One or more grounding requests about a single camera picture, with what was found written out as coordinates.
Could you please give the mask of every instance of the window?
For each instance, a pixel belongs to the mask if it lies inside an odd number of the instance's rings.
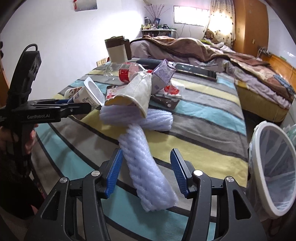
[[[174,22],[206,26],[210,11],[196,7],[174,6]]]

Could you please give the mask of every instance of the plastic bottle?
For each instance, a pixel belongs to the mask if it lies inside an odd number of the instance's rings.
[[[119,79],[124,83],[129,83],[139,71],[146,71],[145,68],[135,62],[123,63],[119,68]]]

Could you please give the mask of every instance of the curtain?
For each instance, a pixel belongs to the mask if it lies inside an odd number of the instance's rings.
[[[224,42],[225,45],[232,47],[235,40],[233,0],[211,0],[210,18],[205,26],[203,37],[207,30],[212,31],[219,42]]]

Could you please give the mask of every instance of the brown thermos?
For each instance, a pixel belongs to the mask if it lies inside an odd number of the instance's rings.
[[[124,63],[131,60],[131,45],[123,36],[105,40],[106,48],[112,63]]]

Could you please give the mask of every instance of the paper cup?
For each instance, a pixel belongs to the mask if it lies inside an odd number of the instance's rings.
[[[98,108],[99,106],[103,106],[105,103],[105,96],[100,91],[100,89],[96,86],[93,80],[88,77],[84,81],[84,86],[81,90],[79,90],[69,101],[68,103],[89,103],[91,105],[91,111]],[[79,120],[84,118],[87,114],[75,115],[75,117]]]
[[[149,100],[151,97],[151,74],[139,72],[133,80],[118,93],[106,100],[105,106],[136,105],[144,118],[147,117]]]

